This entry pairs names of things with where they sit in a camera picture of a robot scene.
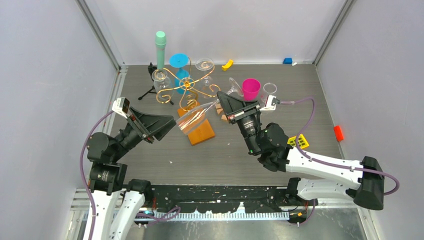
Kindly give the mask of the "pink plastic wine glass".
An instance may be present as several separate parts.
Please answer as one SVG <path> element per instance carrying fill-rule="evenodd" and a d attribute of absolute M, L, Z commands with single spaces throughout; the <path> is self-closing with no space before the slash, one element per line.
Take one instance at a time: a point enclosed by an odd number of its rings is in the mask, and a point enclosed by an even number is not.
<path fill-rule="evenodd" d="M 254 100 L 261 89 L 261 83 L 255 78 L 247 78 L 242 83 L 243 98 L 245 101 Z"/>

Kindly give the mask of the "clear wine glass front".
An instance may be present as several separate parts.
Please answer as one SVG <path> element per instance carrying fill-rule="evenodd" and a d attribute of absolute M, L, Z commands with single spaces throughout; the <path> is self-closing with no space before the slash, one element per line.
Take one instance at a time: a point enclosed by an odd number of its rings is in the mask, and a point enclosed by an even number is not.
<path fill-rule="evenodd" d="M 274 95 L 277 91 L 277 86 L 274 83 L 267 82 L 262 86 L 260 92 L 260 100 L 265 103 L 269 95 Z"/>

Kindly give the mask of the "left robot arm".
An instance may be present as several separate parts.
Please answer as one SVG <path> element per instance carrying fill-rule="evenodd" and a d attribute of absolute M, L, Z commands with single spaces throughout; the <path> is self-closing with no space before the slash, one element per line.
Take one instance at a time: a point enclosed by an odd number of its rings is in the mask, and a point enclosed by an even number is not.
<path fill-rule="evenodd" d="M 142 141 L 149 144 L 160 141 L 176 125 L 171 115 L 147 114 L 128 106 L 113 107 L 98 123 L 113 113 L 125 118 L 125 128 L 112 137 L 104 132 L 95 132 L 93 127 L 80 153 L 81 159 L 86 156 L 92 163 L 88 177 L 80 169 L 89 199 L 85 240 L 123 240 L 126 237 L 139 208 L 148 207 L 154 197 L 149 181 L 131 180 L 123 206 L 113 218 L 128 168 L 118 161 Z"/>

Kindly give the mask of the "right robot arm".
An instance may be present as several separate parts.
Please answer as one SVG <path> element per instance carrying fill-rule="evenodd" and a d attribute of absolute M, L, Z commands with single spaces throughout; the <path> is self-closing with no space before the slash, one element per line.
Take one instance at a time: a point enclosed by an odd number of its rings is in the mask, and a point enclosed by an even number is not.
<path fill-rule="evenodd" d="M 285 198 L 291 205 L 318 198 L 352 200 L 369 210 L 384 208 L 385 176 L 378 160 L 346 160 L 303 151 L 289 144 L 274 122 L 261 128 L 260 105 L 219 91 L 217 97 L 230 124 L 238 125 L 249 155 L 271 172 L 301 173 L 318 180 L 291 178 Z"/>

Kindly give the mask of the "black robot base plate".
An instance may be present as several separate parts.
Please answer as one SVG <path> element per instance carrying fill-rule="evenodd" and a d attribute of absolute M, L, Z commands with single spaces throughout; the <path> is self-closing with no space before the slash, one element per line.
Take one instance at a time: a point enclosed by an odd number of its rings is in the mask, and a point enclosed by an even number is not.
<path fill-rule="evenodd" d="M 152 185 L 147 189 L 144 207 L 162 213 L 180 207 L 181 213 L 201 214 L 281 213 L 317 206 L 287 191 L 284 186 L 263 185 Z"/>

